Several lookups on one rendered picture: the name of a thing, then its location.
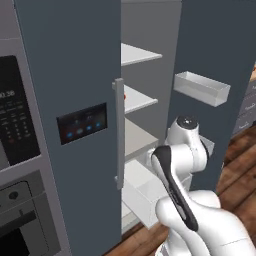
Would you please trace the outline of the white fridge shelf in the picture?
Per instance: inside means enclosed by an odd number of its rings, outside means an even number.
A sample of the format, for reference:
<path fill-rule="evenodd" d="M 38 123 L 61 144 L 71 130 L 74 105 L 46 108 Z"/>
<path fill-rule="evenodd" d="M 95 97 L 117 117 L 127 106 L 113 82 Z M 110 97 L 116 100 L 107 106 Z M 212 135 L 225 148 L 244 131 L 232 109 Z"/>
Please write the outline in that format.
<path fill-rule="evenodd" d="M 124 94 L 127 96 L 127 99 L 124 100 L 126 114 L 151 106 L 158 102 L 157 99 L 151 98 L 129 86 L 124 86 Z"/>
<path fill-rule="evenodd" d="M 128 66 L 141 62 L 162 58 L 159 53 L 154 53 L 131 45 L 121 44 L 121 66 Z"/>
<path fill-rule="evenodd" d="M 125 161 L 128 162 L 158 144 L 158 139 L 130 120 L 125 120 Z"/>

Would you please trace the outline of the white fridge drawer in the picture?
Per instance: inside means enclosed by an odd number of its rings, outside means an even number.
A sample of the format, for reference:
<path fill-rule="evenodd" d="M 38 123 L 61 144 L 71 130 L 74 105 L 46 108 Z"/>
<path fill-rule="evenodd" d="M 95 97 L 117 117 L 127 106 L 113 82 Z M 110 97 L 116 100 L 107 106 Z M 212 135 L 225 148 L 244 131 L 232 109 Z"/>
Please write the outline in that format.
<path fill-rule="evenodd" d="M 125 164 L 122 200 L 150 229 L 158 222 L 155 206 L 167 192 L 162 182 L 137 160 Z"/>

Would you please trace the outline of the white fridge door bin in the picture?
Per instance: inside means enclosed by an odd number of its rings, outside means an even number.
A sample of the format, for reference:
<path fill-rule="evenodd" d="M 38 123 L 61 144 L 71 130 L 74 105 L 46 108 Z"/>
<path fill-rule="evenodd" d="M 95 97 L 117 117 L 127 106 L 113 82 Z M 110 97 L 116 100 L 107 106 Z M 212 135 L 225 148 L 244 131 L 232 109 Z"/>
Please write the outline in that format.
<path fill-rule="evenodd" d="M 224 104 L 231 86 L 189 71 L 178 73 L 174 77 L 174 89 L 213 107 Z"/>

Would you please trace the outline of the open dark grey fridge door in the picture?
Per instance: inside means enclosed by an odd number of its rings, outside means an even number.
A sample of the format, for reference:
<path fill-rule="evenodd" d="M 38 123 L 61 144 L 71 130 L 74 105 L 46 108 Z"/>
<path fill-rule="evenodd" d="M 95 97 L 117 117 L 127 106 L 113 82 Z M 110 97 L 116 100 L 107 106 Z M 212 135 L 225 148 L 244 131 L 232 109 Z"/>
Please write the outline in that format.
<path fill-rule="evenodd" d="M 174 72 L 231 86 L 227 102 L 218 107 L 171 92 L 168 122 L 193 116 L 200 134 L 215 143 L 206 169 L 193 175 L 193 190 L 216 189 L 255 62 L 256 0 L 183 0 Z"/>

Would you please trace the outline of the black microwave oven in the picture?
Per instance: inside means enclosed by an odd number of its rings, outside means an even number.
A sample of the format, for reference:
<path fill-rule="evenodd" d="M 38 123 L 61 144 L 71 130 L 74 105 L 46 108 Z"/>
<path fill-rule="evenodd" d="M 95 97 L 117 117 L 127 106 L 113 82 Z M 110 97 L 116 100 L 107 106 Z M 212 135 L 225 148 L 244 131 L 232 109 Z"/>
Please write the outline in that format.
<path fill-rule="evenodd" d="M 0 57 L 0 170 L 39 154 L 17 58 Z"/>

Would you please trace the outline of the grey cupboard run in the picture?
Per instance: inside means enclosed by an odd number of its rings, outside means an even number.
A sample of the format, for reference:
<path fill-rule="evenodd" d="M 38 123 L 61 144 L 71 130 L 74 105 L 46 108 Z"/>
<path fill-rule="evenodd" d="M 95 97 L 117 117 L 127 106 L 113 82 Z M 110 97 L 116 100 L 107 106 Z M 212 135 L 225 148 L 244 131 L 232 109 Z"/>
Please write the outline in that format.
<path fill-rule="evenodd" d="M 233 135 L 249 128 L 256 119 L 256 80 L 250 81 L 236 120 Z"/>

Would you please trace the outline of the grey built-in oven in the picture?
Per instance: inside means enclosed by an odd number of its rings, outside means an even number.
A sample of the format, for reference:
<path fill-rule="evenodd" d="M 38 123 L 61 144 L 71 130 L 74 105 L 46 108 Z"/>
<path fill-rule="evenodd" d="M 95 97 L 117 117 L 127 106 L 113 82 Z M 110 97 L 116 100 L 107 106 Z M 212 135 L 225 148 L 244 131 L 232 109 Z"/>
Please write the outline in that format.
<path fill-rule="evenodd" d="M 0 256 L 55 256 L 60 251 L 40 171 L 0 185 Z"/>

